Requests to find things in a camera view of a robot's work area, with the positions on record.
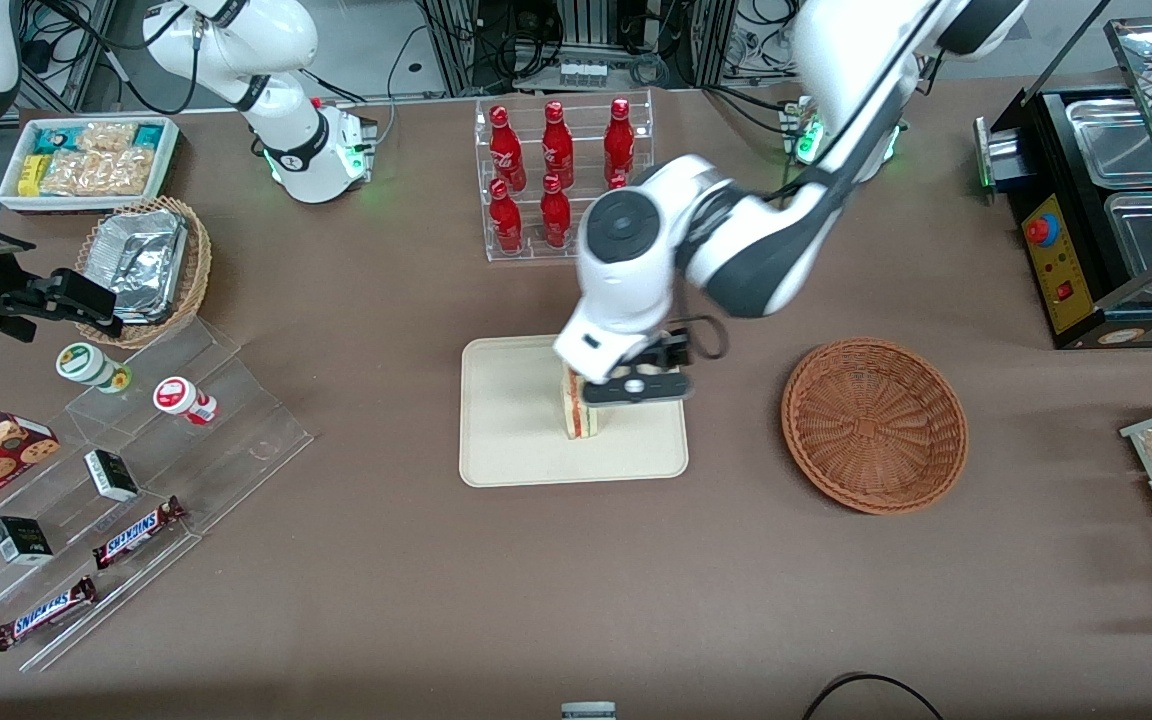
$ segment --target brown woven basket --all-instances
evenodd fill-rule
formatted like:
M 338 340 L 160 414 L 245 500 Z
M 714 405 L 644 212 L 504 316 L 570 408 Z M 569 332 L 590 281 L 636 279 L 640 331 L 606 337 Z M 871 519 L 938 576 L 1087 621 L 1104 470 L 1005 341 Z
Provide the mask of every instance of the brown woven basket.
M 821 492 L 874 515 L 940 500 L 968 458 L 968 423 L 950 385 L 918 355 L 872 338 L 804 357 L 785 386 L 781 430 Z
M 202 305 L 202 297 L 207 293 L 207 273 L 211 272 L 211 237 L 207 237 L 207 228 L 202 227 L 195 211 L 173 197 L 156 197 L 153 200 L 136 202 L 136 204 L 127 205 L 124 209 L 114 210 L 113 214 L 147 213 L 151 210 L 172 210 L 173 213 L 180 214 L 189 222 L 185 256 L 180 262 L 175 309 L 166 323 L 123 325 L 123 336 L 121 338 L 105 336 L 86 325 L 78 325 L 78 333 L 88 341 L 124 347 L 127 350 L 139 350 L 154 338 L 159 338 L 160 334 L 172 328 L 173 325 L 191 318 Z M 88 252 L 91 252 L 94 237 L 96 228 L 92 228 L 92 232 L 88 233 L 88 242 L 84 242 L 82 250 L 78 251 L 78 259 L 74 263 L 74 268 L 79 273 L 88 265 Z

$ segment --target white tray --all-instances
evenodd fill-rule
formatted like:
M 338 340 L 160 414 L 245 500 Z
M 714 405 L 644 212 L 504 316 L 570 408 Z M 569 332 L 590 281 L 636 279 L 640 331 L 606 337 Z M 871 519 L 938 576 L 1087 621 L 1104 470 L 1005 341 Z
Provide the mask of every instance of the white tray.
M 485 338 L 461 355 L 461 479 L 472 487 L 673 478 L 687 470 L 682 402 L 599 409 L 568 439 L 555 336 Z
M 159 146 L 154 151 L 154 165 L 150 167 L 150 179 L 145 183 L 145 192 L 96 197 L 25 197 L 17 195 L 20 168 L 23 167 L 29 152 L 33 150 L 35 143 L 38 141 L 38 132 L 45 131 L 45 129 L 73 128 L 90 122 L 162 126 L 162 136 L 159 137 Z M 74 211 L 122 209 L 123 205 L 131 205 L 132 202 L 152 200 L 159 196 L 162 182 L 168 177 L 172 152 L 175 149 L 179 134 L 177 124 L 162 115 L 100 115 L 99 118 L 29 120 L 23 128 L 20 128 L 17 146 L 12 151 L 12 161 L 8 162 L 8 169 L 3 173 L 3 182 L 0 183 L 0 202 L 5 209 L 17 210 L 18 213 L 74 213 Z

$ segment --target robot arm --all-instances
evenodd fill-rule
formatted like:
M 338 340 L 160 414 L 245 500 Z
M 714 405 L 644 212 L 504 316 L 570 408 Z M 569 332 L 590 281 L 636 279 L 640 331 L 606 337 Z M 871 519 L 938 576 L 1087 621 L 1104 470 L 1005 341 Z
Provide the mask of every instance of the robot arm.
M 653 387 L 634 370 L 662 336 L 673 272 L 737 318 L 761 318 L 794 300 L 851 191 L 882 162 L 892 128 L 918 82 L 914 52 L 945 51 L 968 60 L 986 55 L 1026 5 L 804 3 L 795 20 L 795 55 L 824 127 L 835 135 L 797 179 L 786 210 L 741 190 L 707 161 L 684 156 L 604 195 L 581 219 L 576 270 L 582 297 L 554 350 L 592 382 L 586 401 L 677 400 L 676 393 L 685 392 L 684 382 Z M 627 377 L 635 382 L 627 384 Z

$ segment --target table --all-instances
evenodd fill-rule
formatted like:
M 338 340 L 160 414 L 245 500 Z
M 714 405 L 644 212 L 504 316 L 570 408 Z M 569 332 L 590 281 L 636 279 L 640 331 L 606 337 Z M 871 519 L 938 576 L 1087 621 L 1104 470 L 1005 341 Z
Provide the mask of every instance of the table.
M 1006 205 L 975 191 L 972 119 L 1018 84 L 914 101 L 804 291 L 695 366 L 682 477 L 535 488 L 458 478 L 461 350 L 556 332 L 577 286 L 485 262 L 472 103 L 401 106 L 376 182 L 323 206 L 270 182 L 237 114 L 182 115 L 170 188 L 215 245 L 202 314 L 319 439 L 51 670 L 0 657 L 0 717 L 521 720 L 607 698 L 755 719 L 846 670 L 947 717 L 1152 717 L 1152 497 L 1116 433 L 1152 416 L 1152 351 L 1049 349 Z M 659 158 L 780 184 L 776 137 L 699 92 L 655 101 Z M 91 222 L 0 229 L 46 272 Z M 76 334 L 3 341 L 0 409 L 58 414 Z M 855 514 L 788 456 L 788 373 L 849 336 L 912 348 L 963 401 L 972 454 L 931 509 Z

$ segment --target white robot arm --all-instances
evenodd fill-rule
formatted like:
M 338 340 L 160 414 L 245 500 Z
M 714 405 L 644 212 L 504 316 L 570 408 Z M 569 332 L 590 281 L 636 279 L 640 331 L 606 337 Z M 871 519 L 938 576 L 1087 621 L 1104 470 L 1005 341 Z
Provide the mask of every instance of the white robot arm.
M 197 82 L 241 111 L 294 199 L 326 202 L 364 182 L 367 145 L 361 120 L 314 103 L 291 70 L 314 61 L 319 33 L 296 0 L 191 0 L 152 6 L 142 32 L 154 60 Z M 124 76 L 113 53 L 115 73 Z
M 673 273 L 727 314 L 761 318 L 790 301 L 851 190 L 882 162 L 918 82 L 915 51 L 990 53 L 1028 0 L 808 0 L 795 56 L 818 101 L 827 150 L 795 182 L 786 210 L 684 156 L 596 200 L 579 223 L 582 297 L 554 350 L 589 379 L 591 406 L 677 400 L 679 373 L 643 374 L 662 338 Z

